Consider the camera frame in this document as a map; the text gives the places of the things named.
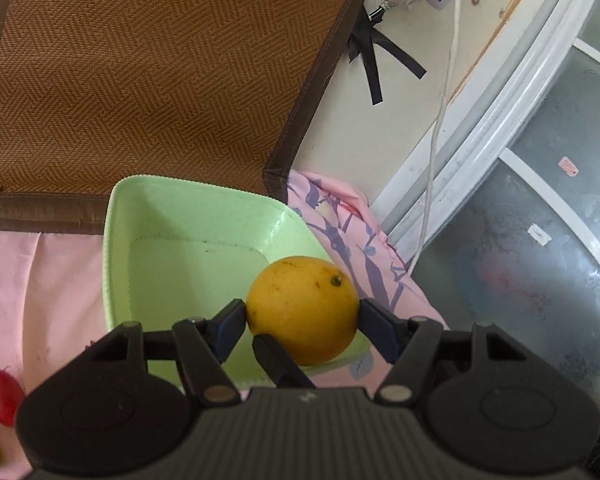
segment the orange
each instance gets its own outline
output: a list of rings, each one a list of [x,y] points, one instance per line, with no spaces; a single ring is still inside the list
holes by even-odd
[[[309,256],[273,262],[247,294],[253,335],[276,338],[302,366],[330,361],[344,351],[358,327],[358,295],[335,265]]]

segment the black cable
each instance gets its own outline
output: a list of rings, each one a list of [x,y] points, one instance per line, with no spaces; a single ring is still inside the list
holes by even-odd
[[[377,25],[380,23],[385,12],[386,9],[383,6],[379,6],[376,10],[369,14],[369,20],[371,20],[372,25]]]

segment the green bowl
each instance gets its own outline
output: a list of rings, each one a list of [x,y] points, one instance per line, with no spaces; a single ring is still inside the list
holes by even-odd
[[[111,193],[104,230],[102,290],[107,328],[128,320],[168,330],[187,317],[209,319],[245,298],[264,267],[286,256],[329,256],[302,219],[266,196],[160,176],[131,176]],[[240,389],[269,380],[245,330],[224,370]],[[359,358],[368,340],[358,332],[328,371]],[[173,363],[150,362],[151,373],[180,385]]]

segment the pink tablecloth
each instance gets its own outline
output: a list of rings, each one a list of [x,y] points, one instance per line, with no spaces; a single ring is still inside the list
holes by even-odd
[[[400,317],[442,321],[406,276],[365,199],[348,185],[292,172],[289,205],[352,276],[360,296],[376,298]],[[0,232],[0,367],[27,392],[105,333],[101,256],[99,236]],[[315,382],[374,391],[387,368],[372,350]],[[29,471],[12,429],[0,426],[0,448],[0,479]]]

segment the red cherry tomato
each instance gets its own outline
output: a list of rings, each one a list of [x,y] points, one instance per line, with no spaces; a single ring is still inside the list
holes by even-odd
[[[24,397],[18,381],[11,374],[0,370],[0,424],[9,428],[15,424],[16,411]]]

